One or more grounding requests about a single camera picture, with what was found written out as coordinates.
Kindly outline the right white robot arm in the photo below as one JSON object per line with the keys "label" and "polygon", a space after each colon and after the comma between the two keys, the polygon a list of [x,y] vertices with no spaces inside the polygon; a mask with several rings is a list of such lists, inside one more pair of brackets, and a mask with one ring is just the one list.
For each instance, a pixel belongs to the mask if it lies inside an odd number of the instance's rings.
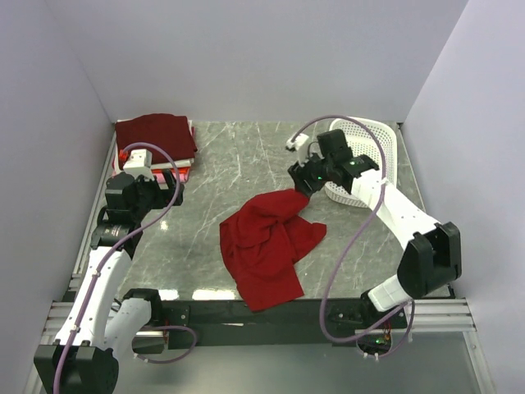
{"label": "right white robot arm", "polygon": [[300,134],[286,143],[297,154],[288,173],[295,189],[306,196],[332,182],[369,207],[393,233],[403,249],[397,272],[366,291],[363,310],[385,313],[411,299],[420,299],[462,274],[460,231],[424,213],[401,193],[366,154],[354,155],[345,133],[317,136],[320,153],[309,153],[309,138]]}

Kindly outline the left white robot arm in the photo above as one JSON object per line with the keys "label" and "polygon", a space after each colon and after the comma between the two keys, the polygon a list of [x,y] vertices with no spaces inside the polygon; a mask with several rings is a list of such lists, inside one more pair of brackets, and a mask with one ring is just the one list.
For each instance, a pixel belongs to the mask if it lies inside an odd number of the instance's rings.
{"label": "left white robot arm", "polygon": [[162,321],[158,291],[134,289],[111,316],[116,291],[129,270],[152,210],[162,214],[183,202],[184,186],[171,171],[156,177],[121,172],[106,182],[105,200],[91,236],[89,261],[75,302],[50,345],[41,345],[34,366],[47,393],[111,393],[120,362],[135,334]]}

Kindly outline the folded pink t-shirt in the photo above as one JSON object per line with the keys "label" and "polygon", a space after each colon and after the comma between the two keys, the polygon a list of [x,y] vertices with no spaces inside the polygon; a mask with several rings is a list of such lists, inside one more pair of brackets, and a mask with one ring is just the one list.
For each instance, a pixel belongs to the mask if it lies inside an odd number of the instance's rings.
{"label": "folded pink t-shirt", "polygon": [[[156,175],[157,177],[157,181],[159,183],[162,183],[162,184],[165,184],[166,183],[166,180],[165,180],[165,177],[164,175],[160,172],[159,174]],[[189,179],[189,173],[188,172],[180,172],[180,182],[181,183],[186,183]]]}

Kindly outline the folded orange-red t-shirt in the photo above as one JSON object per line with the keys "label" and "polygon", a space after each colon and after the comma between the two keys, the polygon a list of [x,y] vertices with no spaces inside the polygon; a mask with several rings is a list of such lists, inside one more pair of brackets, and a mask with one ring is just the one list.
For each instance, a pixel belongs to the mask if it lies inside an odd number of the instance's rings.
{"label": "folded orange-red t-shirt", "polygon": [[[180,174],[180,172],[188,172],[189,173],[189,170],[191,169],[191,167],[178,167],[178,172]],[[152,172],[154,174],[159,174],[160,172],[163,172],[165,171],[165,168],[155,168],[152,170]],[[173,167],[169,168],[169,171],[175,175],[176,172],[175,172],[175,169]]]}

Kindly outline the folded dark red t-shirt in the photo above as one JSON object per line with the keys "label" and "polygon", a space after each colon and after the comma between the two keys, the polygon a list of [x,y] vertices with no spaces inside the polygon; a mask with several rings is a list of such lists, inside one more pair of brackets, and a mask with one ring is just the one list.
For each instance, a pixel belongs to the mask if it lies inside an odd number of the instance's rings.
{"label": "folded dark red t-shirt", "polygon": [[115,125],[116,145],[123,150],[133,143],[155,144],[170,155],[174,162],[194,159],[197,146],[185,116],[152,113]]}

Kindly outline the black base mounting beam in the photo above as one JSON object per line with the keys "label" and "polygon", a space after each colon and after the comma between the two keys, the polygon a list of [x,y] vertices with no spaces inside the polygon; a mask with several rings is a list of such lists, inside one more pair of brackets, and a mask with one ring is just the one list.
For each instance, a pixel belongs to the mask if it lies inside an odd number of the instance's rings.
{"label": "black base mounting beam", "polygon": [[[178,300],[162,302],[161,324],[191,328],[197,346],[304,345],[330,343],[320,328],[320,299],[295,300],[252,312],[242,300]],[[377,312],[358,298],[329,299],[325,308],[326,330],[334,337],[349,337],[372,326],[387,312]],[[139,332],[132,348],[139,354],[186,350],[191,333],[180,330]]]}

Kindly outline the aluminium extrusion rail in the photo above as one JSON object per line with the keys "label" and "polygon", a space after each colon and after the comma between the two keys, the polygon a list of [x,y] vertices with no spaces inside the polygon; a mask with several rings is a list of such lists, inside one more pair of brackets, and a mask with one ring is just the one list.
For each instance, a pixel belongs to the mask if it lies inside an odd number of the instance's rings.
{"label": "aluminium extrusion rail", "polygon": [[[42,337],[53,339],[67,320],[72,302],[52,302]],[[471,310],[465,299],[417,300],[415,307],[407,305],[399,312],[401,321],[409,322],[414,314],[412,332],[475,332],[477,330]]]}

